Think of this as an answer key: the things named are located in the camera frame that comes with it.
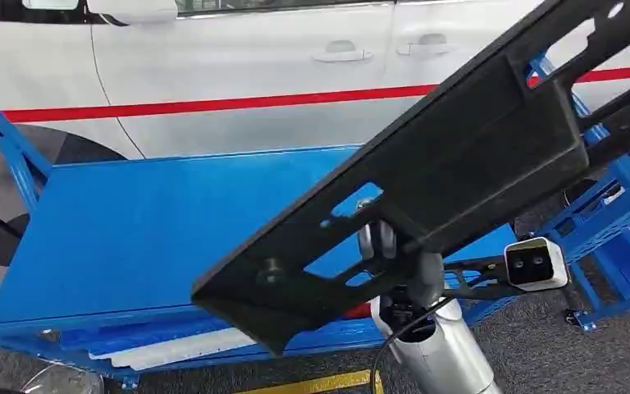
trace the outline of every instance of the white camera housing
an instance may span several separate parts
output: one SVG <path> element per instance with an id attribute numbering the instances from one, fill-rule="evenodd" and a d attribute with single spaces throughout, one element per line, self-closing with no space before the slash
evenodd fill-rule
<path id="1" fill-rule="evenodd" d="M 509 283 L 523 291 L 557 289 L 568 283 L 561 248 L 543 236 L 507 245 L 504 260 Z"/>

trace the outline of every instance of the white car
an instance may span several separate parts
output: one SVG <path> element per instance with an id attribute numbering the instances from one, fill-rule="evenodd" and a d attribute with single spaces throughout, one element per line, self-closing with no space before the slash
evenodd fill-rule
<path id="1" fill-rule="evenodd" d="M 155 158 L 365 142 L 541 0 L 22 2 L 0 0 L 0 109 Z M 630 48 L 575 90 L 597 108 L 627 87 Z"/>

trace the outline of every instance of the gray carpet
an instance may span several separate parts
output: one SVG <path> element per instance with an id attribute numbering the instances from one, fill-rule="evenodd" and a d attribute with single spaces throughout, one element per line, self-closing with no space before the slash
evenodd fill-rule
<path id="1" fill-rule="evenodd" d="M 564 322 L 560 292 L 527 295 L 473 331 L 506 393 L 630 394 L 630 314 L 584 333 Z M 138 393 L 231 393 L 366 369 L 372 350 L 222 365 L 144 375 Z M 41 363 L 0 350 L 0 387 L 17 388 Z M 385 393 L 415 393 L 409 375 L 388 354 L 381 374 Z M 109 383 L 110 393 L 122 393 Z M 356 387 L 339 392 L 366 392 Z"/>

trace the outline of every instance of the cutout hole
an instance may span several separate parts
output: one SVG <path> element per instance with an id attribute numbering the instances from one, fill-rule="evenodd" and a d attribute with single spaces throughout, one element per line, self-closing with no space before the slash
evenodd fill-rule
<path id="1" fill-rule="evenodd" d="M 358 252 L 357 234 L 349 236 L 340 244 L 330 249 L 319 259 L 308 264 L 303 270 L 319 277 L 336 277 L 361 260 Z"/>
<path id="2" fill-rule="evenodd" d="M 547 50 L 547 59 L 559 68 L 568 61 L 586 50 L 588 46 L 588 36 L 596 31 L 595 21 L 589 19 L 569 31 L 564 37 Z"/>
<path id="3" fill-rule="evenodd" d="M 587 72 L 573 85 L 586 111 L 579 110 L 580 117 L 611 102 L 630 90 L 630 44 L 611 59 L 600 64 L 594 71 Z"/>
<path id="4" fill-rule="evenodd" d="M 622 8 L 624 8 L 624 2 L 618 2 L 614 5 L 614 7 L 612 7 L 612 9 L 609 10 L 607 17 L 610 19 L 614 18 L 620 11 L 622 11 Z"/>
<path id="5" fill-rule="evenodd" d="M 333 217 L 351 218 L 358 209 L 357 205 L 363 201 L 373 200 L 382 194 L 382 189 L 372 182 L 359 187 L 354 193 L 349 195 L 344 201 L 337 204 L 332 209 Z"/>
<path id="6" fill-rule="evenodd" d="M 370 273 L 357 273 L 354 277 L 346 281 L 346 286 L 361 286 L 368 283 L 371 279 L 373 279 L 373 276 Z"/>

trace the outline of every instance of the black bracket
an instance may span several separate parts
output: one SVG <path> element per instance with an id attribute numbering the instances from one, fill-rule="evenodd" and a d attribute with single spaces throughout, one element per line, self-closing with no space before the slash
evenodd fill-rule
<path id="1" fill-rule="evenodd" d="M 530 61 L 591 18 L 587 48 L 528 86 Z M 544 2 L 205 273 L 193 302 L 280 354 L 298 332 L 404 282 L 420 253 L 452 254 L 626 153 L 630 90 L 579 117 L 571 88 L 629 44 L 630 0 Z M 612 135 L 587 150 L 581 134 L 601 122 Z M 366 184 L 381 195 L 350 217 L 333 213 Z M 406 239 L 394 258 L 334 278 L 303 270 L 378 221 Z M 371 267 L 370 281 L 346 285 Z"/>

